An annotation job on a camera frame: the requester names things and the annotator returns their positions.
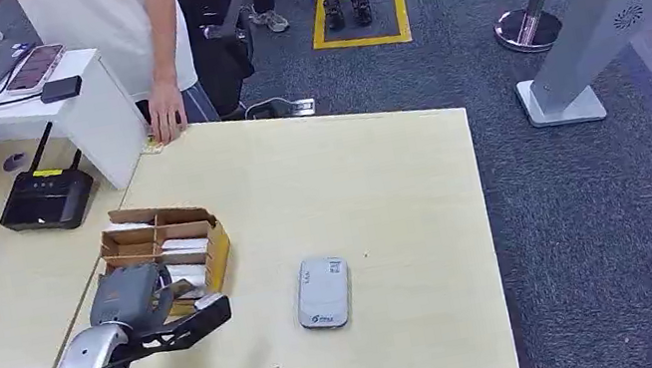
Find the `person's left hand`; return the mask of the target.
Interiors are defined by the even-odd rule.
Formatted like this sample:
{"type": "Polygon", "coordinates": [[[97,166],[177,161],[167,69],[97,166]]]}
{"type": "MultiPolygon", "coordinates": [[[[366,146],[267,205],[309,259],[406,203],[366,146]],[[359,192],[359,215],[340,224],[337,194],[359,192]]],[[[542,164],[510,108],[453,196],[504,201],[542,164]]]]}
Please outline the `person's left hand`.
{"type": "Polygon", "coordinates": [[[187,127],[182,95],[174,79],[157,80],[150,92],[149,111],[154,138],[167,145],[187,127]]]}

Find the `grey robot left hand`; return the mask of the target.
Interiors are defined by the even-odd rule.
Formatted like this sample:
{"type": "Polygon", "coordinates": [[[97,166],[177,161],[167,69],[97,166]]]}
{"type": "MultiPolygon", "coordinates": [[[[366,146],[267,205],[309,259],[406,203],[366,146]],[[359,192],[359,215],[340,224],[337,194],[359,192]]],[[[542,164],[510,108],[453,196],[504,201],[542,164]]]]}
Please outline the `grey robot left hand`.
{"type": "Polygon", "coordinates": [[[177,298],[199,285],[173,281],[168,267],[156,262],[116,268],[101,275],[90,312],[90,326],[123,324],[144,332],[164,325],[177,298]]]}

